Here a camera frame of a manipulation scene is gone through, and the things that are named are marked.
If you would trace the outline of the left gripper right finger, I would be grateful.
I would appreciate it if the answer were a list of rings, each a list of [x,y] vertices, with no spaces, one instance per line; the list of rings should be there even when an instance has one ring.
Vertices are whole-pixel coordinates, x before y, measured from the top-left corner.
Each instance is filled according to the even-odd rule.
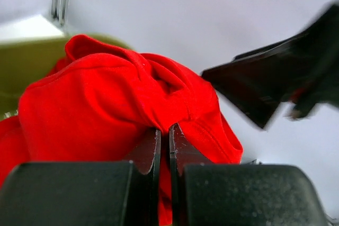
[[[169,132],[173,225],[326,225],[309,178],[289,165],[214,164]]]

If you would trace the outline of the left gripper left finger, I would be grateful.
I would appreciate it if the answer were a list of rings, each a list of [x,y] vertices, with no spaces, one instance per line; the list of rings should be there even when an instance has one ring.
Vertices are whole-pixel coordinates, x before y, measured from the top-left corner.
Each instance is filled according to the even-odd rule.
[[[1,189],[1,225],[158,225],[161,133],[114,162],[16,167]]]

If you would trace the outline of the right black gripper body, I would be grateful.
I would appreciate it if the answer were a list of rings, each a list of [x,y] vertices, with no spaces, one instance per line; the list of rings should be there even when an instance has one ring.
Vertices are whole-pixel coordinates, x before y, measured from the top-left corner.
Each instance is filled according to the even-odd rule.
[[[296,35],[285,39],[288,51],[309,64],[289,101],[294,104],[288,117],[308,117],[319,103],[338,108],[338,2],[330,3]]]

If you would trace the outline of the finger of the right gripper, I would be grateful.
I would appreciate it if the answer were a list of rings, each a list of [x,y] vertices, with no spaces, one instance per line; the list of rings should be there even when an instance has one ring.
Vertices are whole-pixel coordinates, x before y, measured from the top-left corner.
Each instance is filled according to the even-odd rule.
[[[301,32],[239,54],[201,76],[261,129],[282,102],[294,103],[291,118],[306,117],[315,107],[306,81],[314,61],[305,54],[314,38],[312,32]]]

